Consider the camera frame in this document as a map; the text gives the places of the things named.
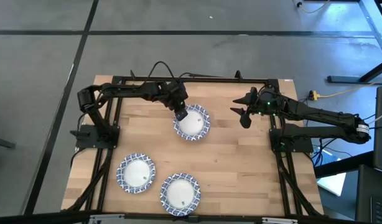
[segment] metal frame leg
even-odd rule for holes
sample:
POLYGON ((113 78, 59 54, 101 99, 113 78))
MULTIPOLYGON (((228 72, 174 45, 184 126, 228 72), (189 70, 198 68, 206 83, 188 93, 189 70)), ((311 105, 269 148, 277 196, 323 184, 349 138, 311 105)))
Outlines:
POLYGON ((373 151, 342 159, 341 161, 331 162, 319 167, 314 167, 315 177, 323 178, 348 172, 358 169, 361 164, 373 167, 373 151))
POLYGON ((353 84, 367 84, 378 75, 382 74, 382 63, 376 66, 374 69, 367 72, 362 77, 344 77, 344 76, 328 76, 329 83, 353 83, 353 84))
POLYGON ((0 146, 13 149, 16 145, 0 138, 0 146))

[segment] desk leg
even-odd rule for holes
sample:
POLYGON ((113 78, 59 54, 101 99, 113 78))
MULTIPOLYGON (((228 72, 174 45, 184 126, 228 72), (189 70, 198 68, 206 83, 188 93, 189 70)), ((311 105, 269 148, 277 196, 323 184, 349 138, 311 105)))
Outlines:
POLYGON ((15 144, 0 138, 0 146, 6 147, 6 148, 9 148, 9 149, 13 149, 15 144))
POLYGON ((331 175, 348 172, 358 169, 358 166, 364 164, 373 167, 373 151, 366 152, 337 162, 331 162, 319 167, 314 167, 315 177, 323 178, 331 175))

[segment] concrete floor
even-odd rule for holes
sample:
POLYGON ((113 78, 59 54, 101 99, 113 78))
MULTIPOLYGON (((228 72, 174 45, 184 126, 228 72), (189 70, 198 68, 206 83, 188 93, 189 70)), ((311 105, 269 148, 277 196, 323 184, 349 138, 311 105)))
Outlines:
MULTIPOLYGON (((382 34, 376 6, 371 0, 364 2, 382 34)), ((0 29, 83 30, 91 4, 92 0, 0 0, 0 29)), ((304 3, 309 9, 320 5, 304 3)), ((331 2, 315 14, 305 14, 291 0, 101 0, 91 29, 370 30, 357 3, 331 2)), ((21 212, 79 41, 76 35, 0 35, 0 137, 17 143, 15 150, 0 148, 0 216, 21 212)), ((294 79, 298 97, 304 98, 309 90, 327 95, 354 87, 328 84, 325 78, 360 76, 382 62, 382 51, 375 39, 357 37, 89 36, 35 212, 60 210, 75 145, 69 130, 80 116, 76 92, 90 85, 95 75, 129 75, 130 69, 147 75, 158 60, 178 75, 232 77, 241 70, 244 77, 294 79)), ((156 72, 166 75, 161 68, 156 72)), ((364 118, 375 113, 375 93, 376 87, 367 87, 310 105, 364 118)), ((356 155, 372 150, 373 141, 356 145, 336 140, 330 147, 356 155)))

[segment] wooden tabletop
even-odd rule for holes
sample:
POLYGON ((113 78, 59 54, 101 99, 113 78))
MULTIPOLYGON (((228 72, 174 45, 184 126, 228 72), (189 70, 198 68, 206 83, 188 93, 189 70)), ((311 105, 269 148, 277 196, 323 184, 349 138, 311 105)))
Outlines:
MULTIPOLYGON (((112 76, 97 75, 94 84, 111 81, 112 76)), ((166 214, 159 199, 161 185, 168 176, 185 172, 195 177, 201 188, 201 201, 194 214, 284 215, 276 158, 269 141, 269 116, 251 116, 251 127, 243 129, 239 115, 230 110, 241 106, 234 104, 234 99, 243 97, 251 86, 260 88, 262 84, 187 82, 185 86, 189 95, 186 104, 207 109, 212 121, 209 133, 201 141, 185 141, 173 129, 174 113, 162 104, 140 98, 123 99, 121 133, 113 152, 103 211, 166 214), (135 152, 147 154, 154 161, 156 178, 147 191, 128 194, 116 182, 116 169, 127 155, 135 152)), ((292 80, 279 80, 279 86, 283 95, 297 99, 292 80)), ((292 123, 303 125, 301 121, 292 123)), ((96 149, 87 149, 75 158, 62 208, 71 206, 89 184, 95 154, 96 149)), ((299 188, 322 213, 310 159, 302 153, 292 156, 299 188)), ((99 191, 98 185, 92 208, 96 207, 99 191)), ((295 213, 289 186, 288 195, 295 213)))

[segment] blue and white plate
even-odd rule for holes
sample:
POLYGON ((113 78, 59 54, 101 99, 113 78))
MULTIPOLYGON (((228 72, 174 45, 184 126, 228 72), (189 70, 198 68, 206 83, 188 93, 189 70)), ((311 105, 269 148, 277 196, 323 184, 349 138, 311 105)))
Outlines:
POLYGON ((210 129, 210 117, 205 108, 200 105, 187 105, 185 110, 188 115, 178 121, 174 117, 174 129, 185 140, 198 141, 205 137, 210 129))
POLYGON ((143 153, 126 156, 116 170, 116 180, 121 188, 131 194, 147 190, 155 179, 155 164, 143 153))
POLYGON ((196 209, 201 199, 197 180, 179 173, 168 177, 161 188, 161 203, 174 216, 185 216, 196 209))

